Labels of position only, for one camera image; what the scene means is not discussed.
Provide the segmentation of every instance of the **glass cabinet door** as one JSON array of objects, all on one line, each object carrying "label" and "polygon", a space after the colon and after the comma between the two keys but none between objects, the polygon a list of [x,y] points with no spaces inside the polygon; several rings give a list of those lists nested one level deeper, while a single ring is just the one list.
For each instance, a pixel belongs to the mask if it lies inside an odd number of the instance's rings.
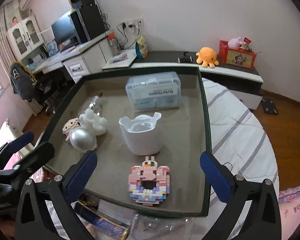
[{"label": "glass cabinet door", "polygon": [[20,54],[21,55],[24,54],[27,51],[27,47],[25,45],[24,40],[22,39],[20,30],[19,29],[13,30],[12,35],[17,44],[18,50],[20,51]]},{"label": "glass cabinet door", "polygon": [[28,20],[26,22],[26,35],[27,35],[27,39],[29,41],[32,41],[32,43],[35,45],[36,43],[40,42],[39,37],[35,31],[34,25],[32,20]]}]

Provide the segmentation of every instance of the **orange octopus plush toy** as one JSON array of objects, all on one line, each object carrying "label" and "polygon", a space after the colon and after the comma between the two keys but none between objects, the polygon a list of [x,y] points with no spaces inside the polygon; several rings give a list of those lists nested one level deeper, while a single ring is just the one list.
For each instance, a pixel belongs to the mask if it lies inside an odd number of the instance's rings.
[{"label": "orange octopus plush toy", "polygon": [[210,68],[214,68],[219,65],[219,62],[217,61],[217,54],[211,48],[204,47],[200,49],[196,55],[198,56],[197,63],[202,64],[203,67],[208,67],[208,64]]}]

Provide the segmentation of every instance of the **white quilt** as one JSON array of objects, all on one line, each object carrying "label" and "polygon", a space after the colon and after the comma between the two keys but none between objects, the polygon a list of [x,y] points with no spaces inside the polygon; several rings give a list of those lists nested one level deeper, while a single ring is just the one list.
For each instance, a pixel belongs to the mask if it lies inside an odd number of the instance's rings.
[{"label": "white quilt", "polygon": [[[209,107],[213,155],[221,164],[231,163],[233,166],[231,172],[234,175],[240,173],[247,180],[255,182],[270,179],[274,183],[278,196],[277,163],[268,136],[261,124],[227,88],[207,79],[202,79],[202,81]],[[202,239],[225,206],[226,204],[221,203],[213,193],[210,197],[209,215],[195,219],[191,239]],[[247,202],[229,239],[240,231],[249,207],[250,202]],[[50,210],[50,214],[56,216],[53,210]],[[102,234],[98,234],[98,237],[111,239]]]}]

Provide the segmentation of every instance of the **red box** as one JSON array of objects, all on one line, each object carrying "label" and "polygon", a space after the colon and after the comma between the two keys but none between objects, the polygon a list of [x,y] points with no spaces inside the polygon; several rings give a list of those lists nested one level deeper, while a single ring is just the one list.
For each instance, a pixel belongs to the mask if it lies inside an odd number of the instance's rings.
[{"label": "red box", "polygon": [[253,69],[256,54],[245,49],[230,49],[227,41],[220,41],[219,56],[224,64]]}]

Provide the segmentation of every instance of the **silver ball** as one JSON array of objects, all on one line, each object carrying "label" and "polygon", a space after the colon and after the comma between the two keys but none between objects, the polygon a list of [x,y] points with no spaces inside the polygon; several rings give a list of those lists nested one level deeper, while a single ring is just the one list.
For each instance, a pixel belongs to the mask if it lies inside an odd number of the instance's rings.
[{"label": "silver ball", "polygon": [[96,137],[83,127],[74,128],[70,134],[71,145],[80,151],[86,152],[97,147]]}]

